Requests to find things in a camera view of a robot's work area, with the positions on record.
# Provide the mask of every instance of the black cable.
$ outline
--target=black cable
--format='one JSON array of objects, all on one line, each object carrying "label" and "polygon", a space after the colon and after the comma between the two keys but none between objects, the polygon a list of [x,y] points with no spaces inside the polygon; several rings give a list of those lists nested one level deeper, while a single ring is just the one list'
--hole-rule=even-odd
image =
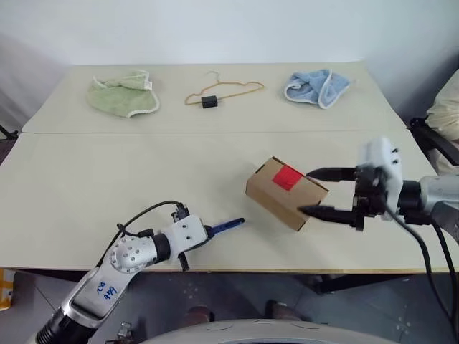
[{"label": "black cable", "polygon": [[430,265],[430,256],[429,256],[429,251],[427,249],[427,246],[424,243],[424,240],[422,240],[421,236],[412,228],[410,228],[406,223],[404,223],[386,204],[384,205],[386,212],[403,228],[405,229],[408,233],[410,233],[417,241],[417,243],[420,246],[421,252],[422,252],[422,257],[424,258],[424,264],[425,264],[425,271],[427,273],[427,280],[429,281],[430,287],[432,288],[432,291],[434,293],[435,299],[437,299],[437,302],[442,309],[443,313],[445,313],[446,318],[448,319],[448,322],[451,324],[453,327],[453,332],[454,332],[454,337],[457,338],[456,332],[455,332],[455,323],[451,321],[450,315],[448,314],[448,310],[443,303],[440,294],[438,293],[438,290],[435,286],[435,283],[433,282],[433,277],[432,277],[432,266]]},{"label": "black cable", "polygon": [[453,260],[451,259],[451,254],[446,244],[445,237],[443,236],[443,232],[438,226],[438,223],[432,221],[433,228],[435,233],[437,233],[438,240],[440,241],[440,246],[442,247],[443,254],[445,255],[446,264],[448,265],[448,270],[450,273],[451,279],[451,288],[453,290],[453,306],[451,307],[451,321],[453,322],[454,326],[456,324],[456,317],[458,314],[458,279],[456,276]]},{"label": "black cable", "polygon": [[112,241],[109,243],[109,245],[107,246],[107,248],[103,252],[102,257],[99,259],[99,262],[96,264],[96,267],[99,267],[102,264],[103,257],[105,257],[105,254],[107,253],[108,249],[111,248],[113,244],[115,244],[116,240],[120,237],[121,234],[123,235],[123,237],[125,235],[128,235],[130,237],[138,236],[137,234],[130,233],[129,231],[126,231],[126,227],[127,226],[132,224],[135,220],[137,220],[139,217],[145,215],[149,211],[152,211],[153,209],[156,209],[156,208],[158,208],[160,206],[165,206],[166,204],[175,204],[176,206],[184,206],[183,203],[180,203],[178,201],[162,201],[162,202],[154,204],[153,206],[150,206],[147,209],[141,211],[140,213],[135,215],[132,219],[127,221],[125,224],[117,224],[116,226],[118,227],[118,233],[113,237]]}]

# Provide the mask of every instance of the white tabletop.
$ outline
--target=white tabletop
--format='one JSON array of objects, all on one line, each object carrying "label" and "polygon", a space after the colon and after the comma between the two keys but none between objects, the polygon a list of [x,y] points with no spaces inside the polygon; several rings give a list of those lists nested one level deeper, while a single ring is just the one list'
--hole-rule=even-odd
[{"label": "white tabletop", "polygon": [[[138,68],[151,73],[153,89],[161,102],[156,113],[119,118],[87,104],[85,93],[93,76],[103,80]],[[331,68],[353,82],[333,107],[322,110],[284,98],[283,88],[293,72],[321,68]],[[214,83],[215,75],[206,74],[211,70],[218,71],[222,81],[255,80],[266,88],[222,100],[218,107],[186,106],[186,96]],[[208,95],[240,91],[241,88],[219,86]],[[404,127],[363,62],[324,62],[72,67],[22,130],[24,133],[263,133]]]},{"label": "white tabletop", "polygon": [[[421,272],[417,243],[394,222],[366,219],[365,230],[310,219],[300,232],[245,195],[245,182],[267,158],[299,171],[355,166],[359,146],[379,132],[220,134],[22,134],[0,167],[0,266],[89,269],[124,222],[167,199],[185,202],[213,225],[247,223],[188,253],[192,270],[281,272]],[[399,147],[405,179],[435,172],[407,131]],[[325,183],[323,204],[350,209],[354,184]],[[132,230],[171,223],[161,209]],[[435,271],[446,263],[434,231],[418,226]],[[446,234],[455,265],[459,247]],[[157,264],[154,270],[178,270]]]}]

